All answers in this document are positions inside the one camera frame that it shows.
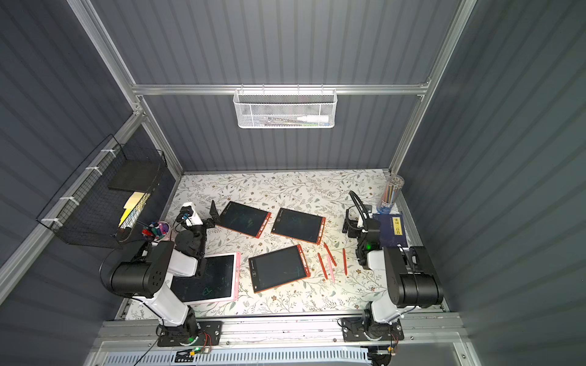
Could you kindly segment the red tablet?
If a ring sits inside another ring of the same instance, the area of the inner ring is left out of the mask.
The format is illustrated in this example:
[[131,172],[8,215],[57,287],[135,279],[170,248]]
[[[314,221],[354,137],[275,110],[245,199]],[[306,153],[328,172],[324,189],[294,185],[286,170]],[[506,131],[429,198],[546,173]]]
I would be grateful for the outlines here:
[[271,233],[319,245],[325,223],[325,217],[280,208]]
[[300,245],[253,256],[248,263],[255,294],[311,277]]
[[268,211],[229,201],[220,214],[219,226],[258,239],[270,218]]

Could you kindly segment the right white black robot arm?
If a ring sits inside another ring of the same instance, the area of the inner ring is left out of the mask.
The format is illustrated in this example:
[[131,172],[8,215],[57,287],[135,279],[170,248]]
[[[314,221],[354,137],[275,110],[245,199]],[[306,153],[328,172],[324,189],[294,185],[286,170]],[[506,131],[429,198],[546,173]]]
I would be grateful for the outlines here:
[[433,263],[422,246],[410,247],[404,218],[399,213],[370,214],[359,218],[346,210],[342,232],[357,240],[356,257],[365,270],[384,280],[382,295],[367,303],[360,317],[338,320],[347,343],[403,340],[400,319],[413,310],[443,302],[443,288]]

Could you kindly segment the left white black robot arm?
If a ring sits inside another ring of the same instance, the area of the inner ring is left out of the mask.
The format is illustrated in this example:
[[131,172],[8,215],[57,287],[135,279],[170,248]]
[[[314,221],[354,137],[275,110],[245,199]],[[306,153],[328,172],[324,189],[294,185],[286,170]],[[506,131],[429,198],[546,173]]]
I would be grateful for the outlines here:
[[192,202],[180,209],[175,222],[183,227],[176,231],[167,222],[153,222],[143,230],[143,239],[128,246],[122,260],[111,270],[102,285],[111,293],[139,301],[157,317],[160,325],[158,346],[193,346],[204,336],[211,337],[198,324],[193,309],[182,302],[166,283],[166,276],[197,279],[203,276],[207,259],[207,230],[220,223],[215,202],[210,217],[201,219]]

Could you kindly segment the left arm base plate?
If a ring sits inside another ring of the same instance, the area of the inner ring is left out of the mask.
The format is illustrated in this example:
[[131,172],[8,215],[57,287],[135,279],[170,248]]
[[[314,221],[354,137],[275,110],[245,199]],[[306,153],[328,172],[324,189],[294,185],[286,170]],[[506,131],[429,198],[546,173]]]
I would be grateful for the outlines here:
[[222,326],[221,321],[203,321],[192,326],[164,326],[160,331],[157,346],[161,348],[217,346],[220,342]]

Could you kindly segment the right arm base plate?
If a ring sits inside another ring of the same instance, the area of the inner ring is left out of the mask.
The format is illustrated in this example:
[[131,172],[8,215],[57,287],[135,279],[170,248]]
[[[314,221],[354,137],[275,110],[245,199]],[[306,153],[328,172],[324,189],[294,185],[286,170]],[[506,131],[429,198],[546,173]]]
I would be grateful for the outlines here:
[[399,323],[373,323],[361,317],[344,317],[337,320],[346,343],[387,342],[404,340]]

